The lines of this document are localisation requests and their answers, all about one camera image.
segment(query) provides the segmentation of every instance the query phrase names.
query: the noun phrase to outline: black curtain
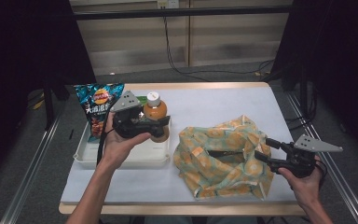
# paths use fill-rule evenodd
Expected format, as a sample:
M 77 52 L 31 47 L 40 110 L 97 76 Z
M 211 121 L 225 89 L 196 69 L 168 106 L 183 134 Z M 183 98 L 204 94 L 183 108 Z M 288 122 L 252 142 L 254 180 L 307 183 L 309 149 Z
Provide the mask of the black curtain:
M 306 71 L 358 140 L 358 2 L 295 0 L 315 8 L 291 13 L 271 73 L 291 90 Z
M 0 0 L 0 158 L 23 116 L 30 91 L 44 81 L 60 98 L 62 85 L 95 82 L 67 0 Z

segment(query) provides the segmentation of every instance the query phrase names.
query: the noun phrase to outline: snack bag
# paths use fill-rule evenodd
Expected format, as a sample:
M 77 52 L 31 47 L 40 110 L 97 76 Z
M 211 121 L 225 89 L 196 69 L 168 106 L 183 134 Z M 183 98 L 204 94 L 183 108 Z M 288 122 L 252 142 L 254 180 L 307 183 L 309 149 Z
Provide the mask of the snack bag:
M 101 137 L 103 131 L 103 121 L 107 109 L 113 104 L 124 89 L 123 83 L 117 84 L 88 84 L 76 85 L 77 98 L 86 113 L 90 126 L 89 142 Z

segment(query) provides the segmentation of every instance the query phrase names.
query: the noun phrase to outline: juice bottle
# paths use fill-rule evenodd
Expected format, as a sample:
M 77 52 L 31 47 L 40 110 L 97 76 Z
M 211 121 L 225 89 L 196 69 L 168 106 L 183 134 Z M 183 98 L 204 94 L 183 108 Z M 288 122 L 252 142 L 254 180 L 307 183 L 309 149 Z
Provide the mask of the juice bottle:
M 147 104 L 144 105 L 145 117 L 152 120 L 158 120 L 167 116 L 167 105 L 160 99 L 159 94 L 151 91 L 147 94 Z M 153 142 L 161 143 L 168 139 L 170 136 L 170 129 L 168 125 L 163 127 L 164 135 L 161 137 L 151 136 Z

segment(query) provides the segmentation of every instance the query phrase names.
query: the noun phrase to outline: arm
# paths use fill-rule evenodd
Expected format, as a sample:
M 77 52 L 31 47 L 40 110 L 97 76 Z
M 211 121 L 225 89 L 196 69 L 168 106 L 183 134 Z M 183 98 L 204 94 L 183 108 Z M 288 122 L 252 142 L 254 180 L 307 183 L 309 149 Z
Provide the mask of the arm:
M 112 120 L 113 113 L 110 113 L 106 125 L 107 131 L 112 127 Z M 98 223 L 113 173 L 126 160 L 131 149 L 143 143 L 149 137 L 150 133 L 141 133 L 126 140 L 115 131 L 107 135 L 103 157 L 96 167 L 79 204 L 66 223 Z
M 318 169 L 315 168 L 310 176 L 304 178 L 295 177 L 285 168 L 279 168 L 278 171 L 292 186 L 298 205 L 307 213 L 311 223 L 333 223 L 319 200 L 319 181 L 322 174 Z

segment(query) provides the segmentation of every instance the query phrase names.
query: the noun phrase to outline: white container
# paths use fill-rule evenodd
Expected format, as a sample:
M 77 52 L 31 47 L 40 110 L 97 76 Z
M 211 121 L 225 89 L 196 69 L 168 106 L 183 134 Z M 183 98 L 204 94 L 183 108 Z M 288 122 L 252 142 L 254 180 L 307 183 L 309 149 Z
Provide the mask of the white container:
M 97 163 L 97 154 L 99 141 L 88 142 L 90 137 L 90 126 L 87 123 L 77 146 L 74 159 L 84 169 L 94 170 Z M 120 169 L 148 169 L 162 167 L 170 160 L 168 154 L 168 147 L 170 145 L 170 138 L 162 143 L 155 143 L 150 139 L 147 139 L 140 145 L 135 146 L 129 155 L 124 160 Z

